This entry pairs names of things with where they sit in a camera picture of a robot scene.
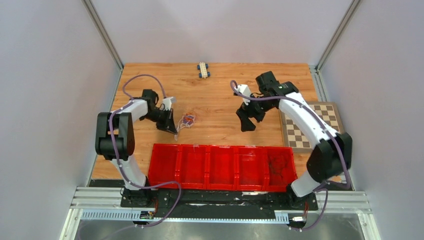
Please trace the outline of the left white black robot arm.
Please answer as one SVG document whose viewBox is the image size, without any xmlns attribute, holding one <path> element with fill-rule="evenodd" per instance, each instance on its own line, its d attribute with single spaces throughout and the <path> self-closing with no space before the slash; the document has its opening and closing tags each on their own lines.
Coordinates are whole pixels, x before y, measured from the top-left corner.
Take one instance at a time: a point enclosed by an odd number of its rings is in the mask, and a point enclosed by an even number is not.
<svg viewBox="0 0 424 240">
<path fill-rule="evenodd" d="M 157 106 L 158 94 L 152 89 L 145 89 L 139 97 L 131 97 L 123 107 L 97 115 L 95 151 L 110 161 L 119 171 L 124 188 L 122 196 L 140 207 L 147 207 L 153 201 L 152 188 L 148 177 L 142 173 L 135 159 L 134 123 L 137 120 L 150 120 L 160 131 L 175 135 L 172 105 L 176 98 L 165 97 Z"/>
</svg>

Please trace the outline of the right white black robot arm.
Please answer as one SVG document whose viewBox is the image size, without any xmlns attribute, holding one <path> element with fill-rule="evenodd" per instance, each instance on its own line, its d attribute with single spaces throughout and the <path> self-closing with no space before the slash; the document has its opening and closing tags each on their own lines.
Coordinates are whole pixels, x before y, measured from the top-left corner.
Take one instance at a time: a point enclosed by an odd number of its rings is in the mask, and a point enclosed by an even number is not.
<svg viewBox="0 0 424 240">
<path fill-rule="evenodd" d="M 298 209 L 306 196 L 323 189 L 330 179 L 341 173 L 348 173 L 352 162 L 352 137 L 326 123 L 305 101 L 299 89 L 290 81 L 280 83 L 272 71 L 256 77 L 260 96 L 253 96 L 246 84 L 230 81 L 235 96 L 243 99 L 236 110 L 242 132 L 252 132 L 255 119 L 261 122 L 266 112 L 276 108 L 295 123 L 305 135 L 312 152 L 306 163 L 306 172 L 287 187 L 286 204 Z"/>
</svg>

